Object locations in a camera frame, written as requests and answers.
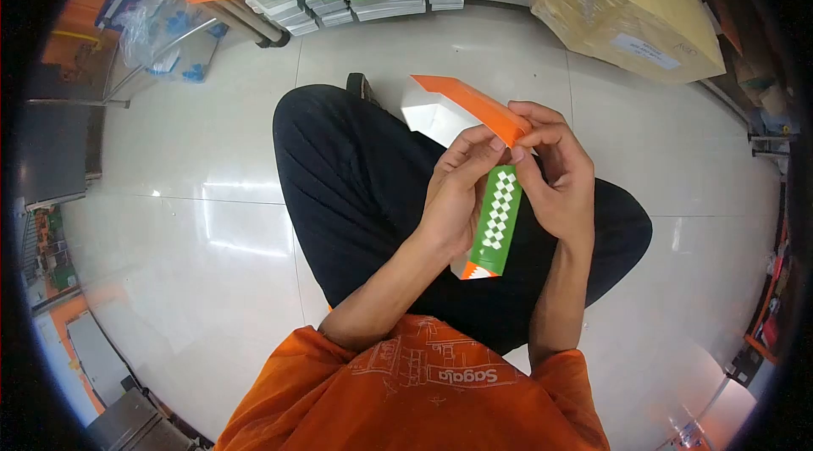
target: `metal pole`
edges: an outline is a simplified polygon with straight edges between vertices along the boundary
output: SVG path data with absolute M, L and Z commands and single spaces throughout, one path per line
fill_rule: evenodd
M 209 26 L 213 26 L 216 22 L 219 22 L 219 20 L 218 19 L 209 19 L 206 22 L 204 22 L 203 24 L 201 24 L 200 26 L 198 26 L 196 28 L 192 28 L 191 30 L 188 30 L 186 33 L 184 33 L 183 35 L 178 36 L 178 38 L 173 39 L 171 42 L 166 44 L 160 50 L 157 50 L 157 52 L 155 53 L 155 56 L 153 56 L 152 61 L 149 62 L 150 65 L 153 63 L 153 61 L 158 59 L 158 57 L 161 56 L 161 54 L 167 52 L 172 47 L 175 47 L 176 45 L 178 45 L 182 39 L 186 39 L 186 37 L 191 36 L 193 33 L 197 33 L 199 30 L 204 30 L 204 29 L 208 28 Z M 138 75 L 138 73 L 141 72 L 142 70 L 144 70 L 145 68 L 147 68 L 147 65 L 139 65 L 135 70 L 128 73 L 127 76 L 124 77 L 121 80 L 121 82 L 119 82 L 112 90 L 110 90 L 110 93 L 108 93 L 108 95 L 104 99 L 104 103 L 107 104 L 108 102 L 112 101 L 111 98 L 113 96 L 115 96 L 117 92 L 119 92 L 128 82 L 133 80 L 133 78 L 136 75 Z
M 105 107 L 108 105 L 115 105 L 124 109 L 130 108 L 130 100 L 84 100 L 82 98 L 30 98 L 26 100 L 30 105 L 92 105 L 97 107 Z

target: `cardboard box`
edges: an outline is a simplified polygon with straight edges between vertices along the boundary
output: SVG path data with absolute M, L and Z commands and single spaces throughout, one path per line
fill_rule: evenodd
M 700 0 L 530 0 L 574 52 L 665 83 L 725 73 Z
M 484 123 L 510 148 L 531 131 L 531 124 L 496 100 L 460 80 L 411 75 L 401 99 L 407 126 L 448 148 L 465 128 Z M 522 188 L 513 166 L 489 172 L 472 248 L 451 263 L 461 279 L 503 274 L 520 208 Z

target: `floor tile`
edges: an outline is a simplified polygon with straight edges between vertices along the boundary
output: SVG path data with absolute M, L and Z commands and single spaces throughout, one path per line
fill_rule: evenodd
M 271 351 L 303 325 L 285 207 L 91 192 L 63 215 L 112 343 L 214 440 Z
M 764 284 L 775 220 L 653 218 L 644 258 L 585 311 L 579 348 L 613 449 L 656 448 L 714 396 Z
M 650 215 L 773 215 L 779 172 L 746 129 L 696 86 L 668 86 L 568 53 L 574 132 L 596 176 Z
M 129 109 L 107 109 L 98 189 L 282 203 L 271 118 L 296 82 L 300 43 L 261 50 L 229 32 L 205 83 L 137 80 L 120 96 L 134 92 Z
M 310 33 L 297 85 L 344 88 L 364 73 L 388 111 L 398 111 L 409 74 L 457 77 L 495 100 L 534 100 L 571 118 L 564 46 L 528 12 L 467 6 Z

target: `wrapped package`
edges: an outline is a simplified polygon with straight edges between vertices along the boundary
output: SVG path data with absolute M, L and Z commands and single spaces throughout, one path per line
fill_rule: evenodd
M 665 83 L 725 73 L 700 0 L 529 0 L 574 52 Z

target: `white sticker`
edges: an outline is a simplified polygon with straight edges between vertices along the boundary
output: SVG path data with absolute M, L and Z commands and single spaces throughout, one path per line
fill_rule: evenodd
M 652 45 L 647 44 L 644 40 L 637 39 L 626 33 L 619 33 L 610 43 L 636 56 L 649 59 L 665 70 L 672 70 L 680 66 L 677 60 L 669 58 L 666 54 L 657 50 Z

